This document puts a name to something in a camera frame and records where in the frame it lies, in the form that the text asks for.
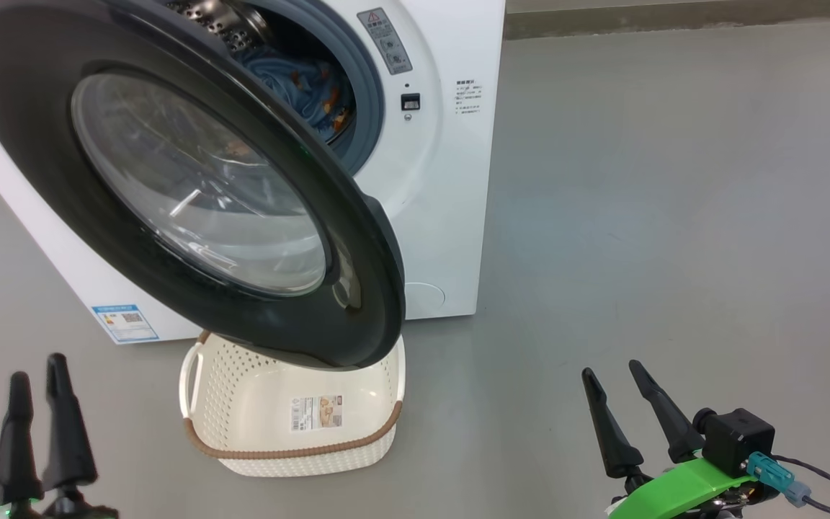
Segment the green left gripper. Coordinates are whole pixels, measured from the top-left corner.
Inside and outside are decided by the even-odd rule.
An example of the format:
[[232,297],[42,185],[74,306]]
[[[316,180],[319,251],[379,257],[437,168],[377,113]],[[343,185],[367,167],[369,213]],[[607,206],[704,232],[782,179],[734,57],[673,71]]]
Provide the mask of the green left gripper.
[[43,499],[44,489],[89,486],[98,479],[65,355],[49,355],[46,378],[50,446],[43,484],[33,453],[30,378],[26,372],[16,371],[9,380],[9,403],[0,430],[0,518],[118,518],[119,510],[90,505],[80,492],[60,492],[44,510],[34,508]]

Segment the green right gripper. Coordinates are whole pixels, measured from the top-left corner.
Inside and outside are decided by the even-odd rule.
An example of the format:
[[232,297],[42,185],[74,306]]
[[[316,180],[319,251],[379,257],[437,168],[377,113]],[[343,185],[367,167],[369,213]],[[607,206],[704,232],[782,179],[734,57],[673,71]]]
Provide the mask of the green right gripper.
[[613,417],[606,391],[593,369],[584,368],[581,378],[605,473],[610,479],[625,479],[625,495],[608,506],[606,517],[728,517],[747,506],[758,495],[758,481],[747,475],[733,478],[696,458],[705,445],[702,435],[642,362],[630,360],[629,369],[659,421],[671,462],[679,464],[655,479],[643,474],[642,454],[629,443]]

